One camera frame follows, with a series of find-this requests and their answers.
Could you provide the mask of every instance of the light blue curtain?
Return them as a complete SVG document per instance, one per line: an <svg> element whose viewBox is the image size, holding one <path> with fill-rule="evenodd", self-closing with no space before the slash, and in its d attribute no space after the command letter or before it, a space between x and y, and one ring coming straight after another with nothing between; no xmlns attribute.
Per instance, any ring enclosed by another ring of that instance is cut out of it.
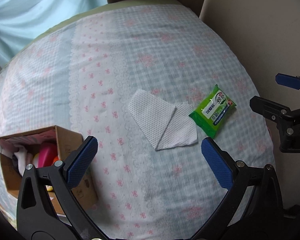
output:
<svg viewBox="0 0 300 240"><path fill-rule="evenodd" d="M106 0L0 0L0 66L54 25Z"/></svg>

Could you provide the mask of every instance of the folded paper towel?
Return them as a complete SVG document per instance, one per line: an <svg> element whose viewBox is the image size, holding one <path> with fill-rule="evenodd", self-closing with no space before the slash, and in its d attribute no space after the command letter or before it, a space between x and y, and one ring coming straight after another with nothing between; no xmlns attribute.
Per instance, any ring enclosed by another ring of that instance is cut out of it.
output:
<svg viewBox="0 0 300 240"><path fill-rule="evenodd" d="M198 142L193 110L187 102L171 104L144 90L137 90L129 112L155 150L191 145Z"/></svg>

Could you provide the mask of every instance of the white cloth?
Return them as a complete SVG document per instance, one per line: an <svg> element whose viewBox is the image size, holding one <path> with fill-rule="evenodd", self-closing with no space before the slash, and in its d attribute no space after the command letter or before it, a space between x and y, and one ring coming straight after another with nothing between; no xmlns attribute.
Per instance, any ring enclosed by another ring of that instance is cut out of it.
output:
<svg viewBox="0 0 300 240"><path fill-rule="evenodd" d="M191 145L198 141L196 126L188 117L192 106L187 103L173 105L139 89L128 108L155 150Z"/></svg>
<svg viewBox="0 0 300 240"><path fill-rule="evenodd" d="M175 106L177 107L175 114L165 130L157 150L192 145L198 142L196 124L188 116L193 110L192 105L185 102Z"/></svg>
<svg viewBox="0 0 300 240"><path fill-rule="evenodd" d="M28 153L23 145L15 144L14 146L19 148L19 151L15 152L14 155L18 158L19 173L23 176L26 166L32 162L33 156L31 153Z"/></svg>

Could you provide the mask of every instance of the pink plastic object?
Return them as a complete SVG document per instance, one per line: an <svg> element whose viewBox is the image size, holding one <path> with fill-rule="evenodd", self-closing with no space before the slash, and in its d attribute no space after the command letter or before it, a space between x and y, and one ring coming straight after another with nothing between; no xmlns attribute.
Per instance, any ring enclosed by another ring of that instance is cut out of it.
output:
<svg viewBox="0 0 300 240"><path fill-rule="evenodd" d="M56 156L58 156L57 145L54 143L42 143L40 146L38 168L51 166Z"/></svg>

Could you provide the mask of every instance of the fabric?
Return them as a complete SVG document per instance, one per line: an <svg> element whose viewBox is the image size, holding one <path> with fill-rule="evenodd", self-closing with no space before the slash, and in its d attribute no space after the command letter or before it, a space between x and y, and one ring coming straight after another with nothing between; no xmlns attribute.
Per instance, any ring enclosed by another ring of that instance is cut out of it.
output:
<svg viewBox="0 0 300 240"><path fill-rule="evenodd" d="M187 146L198 142L196 125L188 116L193 107L188 102L175 104L175 106L176 111L160 139L157 150Z"/></svg>
<svg viewBox="0 0 300 240"><path fill-rule="evenodd" d="M19 148L19 151L15 152L14 155L18 158L19 173L21 176L23 176L26 166L32 162L33 156L32 154L28 153L23 145L15 144L14 146Z"/></svg>
<svg viewBox="0 0 300 240"><path fill-rule="evenodd" d="M8 158L12 159L12 156L13 156L13 152L9 151L9 150L6 150L6 149L2 149L2 152L1 152L3 155L7 156Z"/></svg>
<svg viewBox="0 0 300 240"><path fill-rule="evenodd" d="M127 1L117 2L117 3L106 4L106 5L94 8L90 11L77 14L77 15L71 17L70 19L67 19L67 20L53 26L52 28L48 29L46 32L40 34L31 43L29 43L24 49L29 47L33 42L36 42L36 41L42 39L43 37L55 32L57 30L60 30L61 28L65 27L83 17L93 15L96 13L100 13L100 12L112 11L112 10L127 8L127 7L131 7L131 6L155 5L155 4L178 4L178 5L180 5L180 3L176 0L127 0Z"/></svg>
<svg viewBox="0 0 300 240"><path fill-rule="evenodd" d="M157 150L176 107L139 89L133 95L128 109L151 146Z"/></svg>
<svg viewBox="0 0 300 240"><path fill-rule="evenodd" d="M129 112L155 150L186 146L197 142L195 123L188 117L192 106L170 104L144 90L137 90Z"/></svg>
<svg viewBox="0 0 300 240"><path fill-rule="evenodd" d="M50 125L95 136L91 219L110 238L187 239L226 190L200 144L154 151L128 104L142 89L196 107L216 83L237 103L216 143L249 166L274 164L265 120L249 107L258 93L245 69L194 13L173 4L90 15L24 49L0 72L0 136ZM197 131L200 142L206 135ZM0 203L15 212L1 171Z"/></svg>
<svg viewBox="0 0 300 240"><path fill-rule="evenodd" d="M106 0L0 0L0 66L41 33Z"/></svg>

